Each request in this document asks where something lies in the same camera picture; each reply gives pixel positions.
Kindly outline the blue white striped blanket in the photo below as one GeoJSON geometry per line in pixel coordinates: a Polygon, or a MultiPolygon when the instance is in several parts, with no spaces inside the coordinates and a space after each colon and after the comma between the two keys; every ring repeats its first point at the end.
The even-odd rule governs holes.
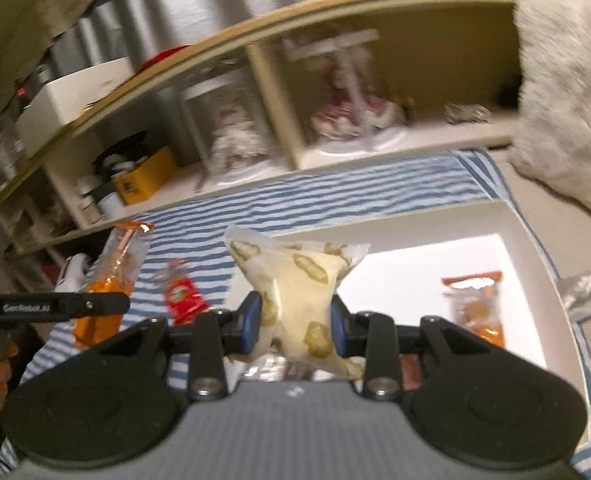
{"type": "MultiPolygon", "coordinates": [[[[230,223],[278,234],[492,200],[504,200],[515,211],[544,257],[547,270],[553,278],[559,278],[553,260],[524,220],[491,154],[483,148],[471,148],[288,177],[141,214],[139,220],[154,224],[154,235],[121,328],[168,314],[162,292],[154,285],[154,272],[175,257],[189,255],[190,274],[201,294],[213,306],[220,306],[234,268],[223,242],[230,223]]],[[[591,406],[591,348],[580,326],[571,326],[591,406]]],[[[79,353],[74,347],[72,324],[56,324],[26,366],[20,385],[79,353]]],[[[591,438],[575,453],[573,464],[585,479],[591,479],[591,438]]]]}

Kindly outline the orange snack bag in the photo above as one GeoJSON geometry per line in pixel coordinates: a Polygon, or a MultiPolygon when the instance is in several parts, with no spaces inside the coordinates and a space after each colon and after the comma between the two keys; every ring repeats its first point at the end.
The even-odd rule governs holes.
{"type": "Polygon", "coordinates": [[[454,322],[480,338],[505,347],[501,322],[501,271],[491,271],[442,278],[443,296],[447,299],[454,322]]]}
{"type": "MultiPolygon", "coordinates": [[[[113,226],[84,290],[124,292],[131,296],[147,257],[152,234],[154,224],[149,222],[128,221],[113,226]]],[[[75,347],[94,347],[114,336],[120,330],[122,318],[122,314],[111,314],[76,320],[72,328],[75,347]]]]}

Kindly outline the red snack bag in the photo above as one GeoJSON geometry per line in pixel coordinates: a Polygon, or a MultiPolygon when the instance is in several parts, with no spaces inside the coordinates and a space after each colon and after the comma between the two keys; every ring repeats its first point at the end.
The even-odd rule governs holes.
{"type": "Polygon", "coordinates": [[[168,263],[154,274],[154,283],[162,292],[174,325],[192,324],[199,314],[210,308],[210,304],[189,278],[187,259],[168,263]]]}

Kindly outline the white cardboard tray box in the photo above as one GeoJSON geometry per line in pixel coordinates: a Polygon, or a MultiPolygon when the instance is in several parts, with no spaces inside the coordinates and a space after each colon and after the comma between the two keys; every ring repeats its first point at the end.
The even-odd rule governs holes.
{"type": "Polygon", "coordinates": [[[501,326],[506,350],[587,391],[555,281],[525,223],[504,200],[292,231],[283,240],[366,244],[338,287],[352,312],[399,325],[426,315],[501,326]]]}

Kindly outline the white box on shelf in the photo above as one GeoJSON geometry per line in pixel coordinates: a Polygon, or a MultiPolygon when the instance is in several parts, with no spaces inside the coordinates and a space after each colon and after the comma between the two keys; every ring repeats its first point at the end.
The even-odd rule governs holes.
{"type": "Polygon", "coordinates": [[[26,154],[35,155],[62,127],[133,75],[131,61],[117,58],[46,84],[15,124],[26,154]]]}

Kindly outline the red dress doll in case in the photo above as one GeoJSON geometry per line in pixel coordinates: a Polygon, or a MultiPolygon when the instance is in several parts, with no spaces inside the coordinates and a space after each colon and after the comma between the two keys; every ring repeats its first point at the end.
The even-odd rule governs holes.
{"type": "Polygon", "coordinates": [[[408,138],[407,111],[388,96],[378,74],[374,28],[336,29],[282,40],[289,66],[313,86],[305,125],[329,156],[376,153],[408,138]]]}

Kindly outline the white space heater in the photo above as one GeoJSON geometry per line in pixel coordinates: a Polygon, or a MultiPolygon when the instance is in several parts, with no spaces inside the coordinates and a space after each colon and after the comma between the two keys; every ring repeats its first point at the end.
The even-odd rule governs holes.
{"type": "Polygon", "coordinates": [[[55,292],[82,292],[90,272],[90,257],[79,252],[69,257],[61,268],[55,292]]]}

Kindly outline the small labelled jar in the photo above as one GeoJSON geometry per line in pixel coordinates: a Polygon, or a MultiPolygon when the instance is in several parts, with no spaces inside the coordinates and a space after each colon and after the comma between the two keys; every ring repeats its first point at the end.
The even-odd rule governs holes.
{"type": "Polygon", "coordinates": [[[89,224],[96,224],[102,221],[102,212],[99,210],[92,196],[86,195],[80,200],[80,209],[89,224]]]}

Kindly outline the brown triangular snack packet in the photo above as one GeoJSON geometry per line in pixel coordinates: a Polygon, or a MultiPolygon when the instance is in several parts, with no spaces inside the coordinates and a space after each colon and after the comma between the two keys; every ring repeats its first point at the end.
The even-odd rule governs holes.
{"type": "Polygon", "coordinates": [[[423,375],[418,356],[416,354],[402,354],[399,357],[399,365],[401,365],[404,389],[419,389],[423,383],[423,375]]]}

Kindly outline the silver foil packet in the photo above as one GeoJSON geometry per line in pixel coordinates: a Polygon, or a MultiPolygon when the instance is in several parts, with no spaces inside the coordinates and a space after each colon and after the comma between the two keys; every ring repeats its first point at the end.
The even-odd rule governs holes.
{"type": "Polygon", "coordinates": [[[557,291],[571,322],[591,319],[591,272],[561,278],[557,281],[557,291]]]}

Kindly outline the white dress doll in case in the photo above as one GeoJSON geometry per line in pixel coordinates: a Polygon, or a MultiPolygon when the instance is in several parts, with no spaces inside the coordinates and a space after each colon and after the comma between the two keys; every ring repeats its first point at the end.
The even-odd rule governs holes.
{"type": "Polygon", "coordinates": [[[178,99],[211,178],[244,182],[274,165],[275,136],[248,67],[193,74],[178,99]]]}

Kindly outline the tangled trinket on shelf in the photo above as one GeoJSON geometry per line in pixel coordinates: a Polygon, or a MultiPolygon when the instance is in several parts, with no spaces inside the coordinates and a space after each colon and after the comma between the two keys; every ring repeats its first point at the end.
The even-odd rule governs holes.
{"type": "Polygon", "coordinates": [[[450,125],[472,124],[473,122],[489,122],[492,112],[480,104],[463,104],[447,102],[444,105],[444,118],[450,125]]]}

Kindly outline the wooden headboard shelf unit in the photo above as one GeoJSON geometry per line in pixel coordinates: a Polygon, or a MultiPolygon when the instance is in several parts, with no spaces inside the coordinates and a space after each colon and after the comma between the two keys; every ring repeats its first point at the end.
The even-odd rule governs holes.
{"type": "Polygon", "coordinates": [[[519,73],[516,0],[309,0],[228,27],[178,51],[117,86],[63,126],[0,190],[0,224],[23,258],[108,228],[89,222],[73,181],[99,148],[99,128],[144,99],[175,88],[204,64],[240,54],[277,136],[284,160],[277,174],[346,166],[351,155],[325,154],[307,140],[304,109],[313,79],[290,58],[288,39],[341,26],[378,32],[375,55],[387,96],[412,99],[413,119],[370,159],[460,148],[499,148],[517,128],[511,110],[495,110],[485,124],[448,125],[448,102],[492,105],[501,86],[519,73]]]}

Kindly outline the cream patterned snack bag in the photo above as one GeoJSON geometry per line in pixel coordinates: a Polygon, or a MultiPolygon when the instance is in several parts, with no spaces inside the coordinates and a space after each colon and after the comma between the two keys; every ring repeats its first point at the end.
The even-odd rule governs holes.
{"type": "Polygon", "coordinates": [[[332,342],[331,302],[369,246],[327,240],[285,242],[241,226],[229,226],[224,242],[262,302],[258,342],[236,358],[260,365],[274,352],[291,362],[348,378],[353,367],[338,355],[332,342]]]}

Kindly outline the white cylindrical container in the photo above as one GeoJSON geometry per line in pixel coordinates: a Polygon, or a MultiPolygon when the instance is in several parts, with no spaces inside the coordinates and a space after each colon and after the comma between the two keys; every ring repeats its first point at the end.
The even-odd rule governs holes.
{"type": "Polygon", "coordinates": [[[97,205],[107,220],[116,220],[123,216],[124,205],[116,191],[102,194],[97,200],[97,205]]]}

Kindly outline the yellow cardboard box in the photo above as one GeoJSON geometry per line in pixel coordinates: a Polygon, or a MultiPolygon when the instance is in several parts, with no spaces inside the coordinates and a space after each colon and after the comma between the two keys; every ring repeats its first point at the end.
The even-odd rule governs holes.
{"type": "Polygon", "coordinates": [[[177,166],[171,148],[165,146],[135,169],[113,177],[112,182],[123,203],[132,206],[150,200],[175,178],[176,173],[177,166]]]}

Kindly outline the fluffy white pillow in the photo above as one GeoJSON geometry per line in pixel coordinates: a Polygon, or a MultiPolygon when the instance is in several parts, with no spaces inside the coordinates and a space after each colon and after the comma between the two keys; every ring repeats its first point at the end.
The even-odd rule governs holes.
{"type": "Polygon", "coordinates": [[[516,0],[522,84],[509,160],[591,211],[591,0],[516,0]]]}

